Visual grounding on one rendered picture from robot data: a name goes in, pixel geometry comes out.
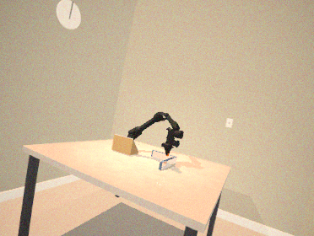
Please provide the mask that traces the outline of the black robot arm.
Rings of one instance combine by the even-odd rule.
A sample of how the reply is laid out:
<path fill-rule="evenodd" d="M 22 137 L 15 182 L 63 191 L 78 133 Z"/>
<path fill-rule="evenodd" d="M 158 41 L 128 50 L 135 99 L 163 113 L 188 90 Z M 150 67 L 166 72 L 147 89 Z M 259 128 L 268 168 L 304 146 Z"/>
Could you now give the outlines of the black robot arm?
<path fill-rule="evenodd" d="M 165 116 L 165 118 L 163 117 Z M 168 113 L 164 112 L 157 112 L 152 119 L 149 121 L 145 122 L 141 126 L 136 126 L 130 131 L 128 131 L 127 137 L 132 138 L 133 140 L 142 135 L 143 130 L 148 128 L 149 126 L 153 125 L 155 122 L 160 122 L 160 121 L 165 121 L 168 120 L 171 124 L 171 127 L 168 127 L 166 130 L 168 130 L 167 136 L 169 137 L 176 137 L 176 138 L 183 138 L 183 133 L 184 131 L 179 131 L 180 127 L 178 126 L 176 121 L 173 121 L 172 118 Z M 171 141 L 171 145 L 174 145 L 176 148 L 180 145 L 180 141 L 175 141 L 175 138 Z"/>

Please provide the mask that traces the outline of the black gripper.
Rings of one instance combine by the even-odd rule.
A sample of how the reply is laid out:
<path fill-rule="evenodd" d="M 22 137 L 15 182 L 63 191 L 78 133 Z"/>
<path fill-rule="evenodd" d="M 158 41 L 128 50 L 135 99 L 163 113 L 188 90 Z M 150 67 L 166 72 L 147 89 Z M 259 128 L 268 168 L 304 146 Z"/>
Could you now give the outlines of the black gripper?
<path fill-rule="evenodd" d="M 170 153 L 171 149 L 173 148 L 172 146 L 174 146 L 174 145 L 171 145 L 171 141 L 174 139 L 174 137 L 167 136 L 166 138 L 167 138 L 166 142 L 162 143 L 161 147 L 164 147 L 165 155 L 168 155 L 168 153 Z"/>

